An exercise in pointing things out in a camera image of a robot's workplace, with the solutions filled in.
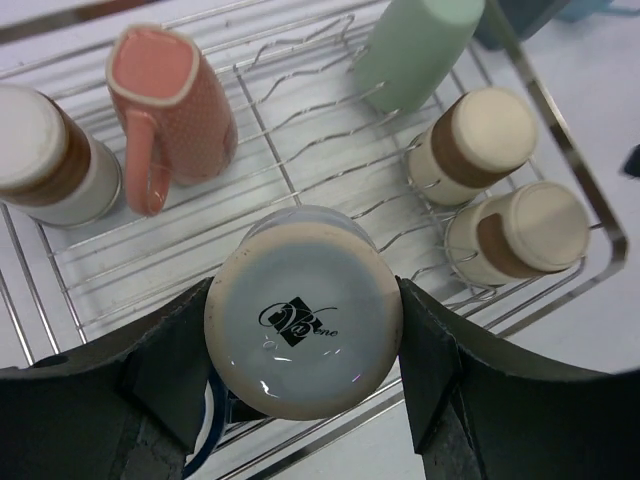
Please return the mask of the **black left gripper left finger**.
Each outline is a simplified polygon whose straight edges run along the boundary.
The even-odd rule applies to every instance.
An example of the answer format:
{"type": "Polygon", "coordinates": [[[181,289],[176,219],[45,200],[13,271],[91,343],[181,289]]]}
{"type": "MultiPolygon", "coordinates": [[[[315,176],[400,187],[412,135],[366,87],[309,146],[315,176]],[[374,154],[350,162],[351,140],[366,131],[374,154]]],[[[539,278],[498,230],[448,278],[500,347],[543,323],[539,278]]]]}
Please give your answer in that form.
{"type": "Polygon", "coordinates": [[[4,479],[179,479],[201,428],[210,280],[94,341],[1,371],[4,479]]]}

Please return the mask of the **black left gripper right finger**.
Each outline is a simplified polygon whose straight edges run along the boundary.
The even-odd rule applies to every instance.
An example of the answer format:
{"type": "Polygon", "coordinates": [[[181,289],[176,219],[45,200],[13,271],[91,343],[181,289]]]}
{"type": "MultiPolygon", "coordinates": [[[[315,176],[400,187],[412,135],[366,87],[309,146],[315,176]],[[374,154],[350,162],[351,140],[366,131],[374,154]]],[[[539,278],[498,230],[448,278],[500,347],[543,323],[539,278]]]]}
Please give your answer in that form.
{"type": "Polygon", "coordinates": [[[635,479],[639,374],[568,365],[498,338],[412,281],[399,353],[429,479],[635,479]]]}

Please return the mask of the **pale blue grey cup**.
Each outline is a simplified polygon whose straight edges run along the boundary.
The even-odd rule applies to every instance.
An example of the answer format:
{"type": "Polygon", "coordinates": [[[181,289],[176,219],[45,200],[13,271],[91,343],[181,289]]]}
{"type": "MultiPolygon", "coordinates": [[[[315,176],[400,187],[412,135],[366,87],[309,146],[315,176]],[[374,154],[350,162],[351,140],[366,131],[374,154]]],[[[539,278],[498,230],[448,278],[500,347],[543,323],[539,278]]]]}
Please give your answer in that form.
{"type": "Polygon", "coordinates": [[[204,309],[212,364],[271,417],[314,420],[364,400],[395,363],[398,282],[350,217],[303,205],[259,220],[216,272],[204,309]]]}

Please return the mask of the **light blue mug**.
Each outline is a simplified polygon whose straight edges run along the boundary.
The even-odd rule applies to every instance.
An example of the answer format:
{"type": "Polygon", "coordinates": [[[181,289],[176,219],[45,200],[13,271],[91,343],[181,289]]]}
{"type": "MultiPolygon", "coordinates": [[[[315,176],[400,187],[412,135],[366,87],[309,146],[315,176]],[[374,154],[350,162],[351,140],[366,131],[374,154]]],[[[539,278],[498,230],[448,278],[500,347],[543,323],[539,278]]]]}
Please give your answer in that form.
{"type": "Polygon", "coordinates": [[[565,23],[575,23],[596,14],[635,18],[639,16],[639,9],[615,5],[613,0],[572,0],[555,15],[555,18],[565,23]]]}

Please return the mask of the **dark teal grey mug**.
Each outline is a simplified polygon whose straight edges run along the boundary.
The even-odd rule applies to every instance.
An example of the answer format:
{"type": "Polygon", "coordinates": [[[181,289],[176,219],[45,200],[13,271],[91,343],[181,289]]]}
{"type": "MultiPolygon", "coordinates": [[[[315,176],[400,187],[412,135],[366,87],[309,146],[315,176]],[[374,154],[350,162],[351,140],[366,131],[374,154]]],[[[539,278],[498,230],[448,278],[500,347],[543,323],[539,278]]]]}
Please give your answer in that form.
{"type": "Polygon", "coordinates": [[[568,3],[568,0],[486,1],[474,38],[487,50],[501,50],[501,29],[496,19],[505,20],[516,37],[524,41],[549,23],[568,3]]]}

